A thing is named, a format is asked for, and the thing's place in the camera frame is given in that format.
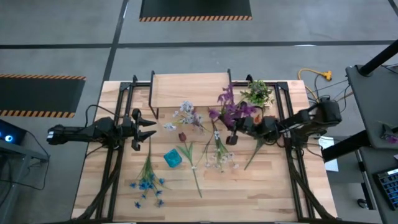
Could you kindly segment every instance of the concrete floor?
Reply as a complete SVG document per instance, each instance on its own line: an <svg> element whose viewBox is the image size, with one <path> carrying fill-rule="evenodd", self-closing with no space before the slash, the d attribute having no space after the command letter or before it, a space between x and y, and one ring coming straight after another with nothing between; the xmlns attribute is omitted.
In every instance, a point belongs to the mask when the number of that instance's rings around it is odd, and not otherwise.
<svg viewBox="0 0 398 224"><path fill-rule="evenodd" d="M0 45L5 44L111 44L123 0L0 0ZM388 0L251 0L253 21L154 22L138 21L140 1L127 5L120 43L170 42L283 42L394 40L398 16ZM149 80L157 73L232 71L233 79L248 73L265 80L294 80L301 68L331 70L333 79L318 80L318 87L345 80L345 68L366 63L386 45L318 47L192 47L117 49L110 80L130 80L135 74ZM84 111L96 104L109 56L106 49L0 49L0 73L83 75L85 89L73 119L1 117L32 131L51 154L46 188L23 188L13 223L58 222L70 218L79 183L86 144L49 146L47 129L58 123L83 125ZM398 57L388 63L398 63ZM313 88L314 74L303 74ZM335 97L347 83L321 95ZM93 119L94 110L89 112ZM347 99L343 122L329 136L349 136L363 124L354 98ZM32 148L39 150L35 144ZM40 185L43 168L32 169L27 182ZM331 183L338 215L346 220L379 222L377 213L356 207L352 198L358 185Z"/></svg>

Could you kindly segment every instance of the blue glass block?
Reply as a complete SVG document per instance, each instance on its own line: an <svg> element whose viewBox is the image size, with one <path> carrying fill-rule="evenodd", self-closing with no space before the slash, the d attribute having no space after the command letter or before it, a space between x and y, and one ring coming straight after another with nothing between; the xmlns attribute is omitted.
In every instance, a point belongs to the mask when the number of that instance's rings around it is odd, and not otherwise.
<svg viewBox="0 0 398 224"><path fill-rule="evenodd" d="M163 156L169 167L174 168L182 162L182 158L177 150L172 149L170 152Z"/></svg>

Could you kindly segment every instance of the black pole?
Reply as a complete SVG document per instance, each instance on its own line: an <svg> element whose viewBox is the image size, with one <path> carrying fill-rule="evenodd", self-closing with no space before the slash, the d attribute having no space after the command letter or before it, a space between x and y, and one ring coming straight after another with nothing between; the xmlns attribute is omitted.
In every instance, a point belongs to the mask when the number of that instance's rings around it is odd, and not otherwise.
<svg viewBox="0 0 398 224"><path fill-rule="evenodd" d="M384 62L392 58L396 53L398 53L398 40L394 41L390 46L384 49L376 57L374 57L366 65L359 69L359 73L365 77L370 77L371 72L377 69L378 66L382 65Z"/></svg>

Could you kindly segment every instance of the wooden platform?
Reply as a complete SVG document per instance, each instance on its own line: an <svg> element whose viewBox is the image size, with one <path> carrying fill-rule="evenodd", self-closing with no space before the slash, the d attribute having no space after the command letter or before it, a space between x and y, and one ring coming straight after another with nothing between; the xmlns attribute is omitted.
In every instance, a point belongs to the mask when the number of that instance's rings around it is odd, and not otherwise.
<svg viewBox="0 0 398 224"><path fill-rule="evenodd" d="M228 84L228 73L155 74L151 105L179 108L184 100L189 100L194 106L218 106L217 96Z"/></svg>
<svg viewBox="0 0 398 224"><path fill-rule="evenodd" d="M120 82L104 83L99 105L111 111L115 110L119 84ZM308 108L303 81L289 81L289 88L294 112ZM234 88L236 97L240 96L239 91L243 89ZM145 119L154 120L148 107L148 97L149 88L137 88L133 94L132 108L139 108ZM235 153L234 160L240 168L233 169L232 164L229 164L225 167L225 172L220 173L214 168L205 168L205 160L199 163L197 175L203 194L203 198L200 198L187 159L183 158L179 167L171 169L166 164L163 155L180 144L177 134L184 131L187 134L187 140L195 142L193 160L197 161L211 134L206 132L197 134L191 126L179 127L172 133L166 131L163 125L173 120L172 114L175 109L160 110L158 124L143 128L143 130L156 129L158 131L152 137L152 165L156 175L165 178L165 185L171 189L164 189L162 199L165 205L162 208L155 207L155 197L149 194L149 198L142 203L142 208L134 207L134 202L139 200L142 191L130 188L129 184L140 172L149 145L148 142L142 143L141 151L136 152L131 148L128 139L124 150L114 221L272 222L297 220L284 149L278 146L264 146L245 171L243 168L252 155L256 142L240 133L238 144L228 146L228 149ZM199 109L199 113L205 115L205 108ZM266 114L277 116L276 105L271 105ZM109 114L98 110L96 119L104 116L109 116ZM205 127L211 129L210 125L210 120L206 119ZM228 132L221 124L218 124L218 127L221 137L225 139ZM97 143L90 143L88 150L91 151L96 147L98 147ZM209 152L214 150L215 147L212 145ZM310 150L320 154L316 146L311 147ZM105 149L91 154L86 159L72 217L79 216L98 193L105 159ZM308 152L305 153L304 160L310 188L321 204L332 215L336 215L323 161ZM300 198L305 213L302 194ZM104 214L106 214L108 202L109 198L105 201Z"/></svg>

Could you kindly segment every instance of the wooden table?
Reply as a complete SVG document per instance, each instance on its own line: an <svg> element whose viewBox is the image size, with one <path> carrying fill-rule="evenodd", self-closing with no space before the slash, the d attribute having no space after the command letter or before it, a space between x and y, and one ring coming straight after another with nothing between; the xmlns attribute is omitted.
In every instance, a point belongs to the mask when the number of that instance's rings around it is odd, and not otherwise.
<svg viewBox="0 0 398 224"><path fill-rule="evenodd" d="M294 113L309 107L303 81L287 81ZM114 111L118 97L120 82L105 82L100 106ZM239 91L245 87L235 87L236 99ZM148 107L149 88L136 88L133 93L132 108L139 108L144 119L155 120ZM205 159L199 163L197 176L203 198L200 198L193 178L191 165L186 158L177 168L171 169L165 162L163 155L176 145L181 145L178 133L184 131L187 141L194 141L193 160L198 161L204 145L211 134L198 134L191 126L179 127L174 132L166 131L163 125L173 121L172 114L177 108L164 108L159 111L156 125L142 130L157 130L152 137L152 166L158 177L166 179L165 185L171 190L164 189L161 198L165 205L155 207L155 196L142 203L142 208L134 207L142 191L130 188L129 184L135 180L147 157L149 141L141 144L141 151L131 148L131 142L126 141L121 176L119 180L118 196L114 211L114 221L122 222L272 222L296 221L293 193L290 184L285 150L278 146L263 146L247 170L243 170L251 157L256 142L253 138L239 133L239 141L235 146L227 146L234 152L235 163L240 168L233 169L229 163L221 173L215 168L205 168ZM206 115L206 108L199 108L198 112ZM276 104L270 105L266 114L278 117ZM111 116L103 110L98 110L96 119ZM204 120L205 128L211 130L210 119ZM220 123L218 128L225 140L229 132ZM99 146L90 143L88 152ZM215 150L214 141L209 152ZM310 150L320 154L318 147ZM94 199L101 185L106 149L92 153L85 161L81 174L80 185L76 195L72 217L79 216ZM336 216L335 204L331 194L328 177L322 159L306 152L304 155L308 181L311 190L329 213ZM302 208L306 213L303 193L300 193ZM108 210L109 197L105 200L104 215Z"/></svg>

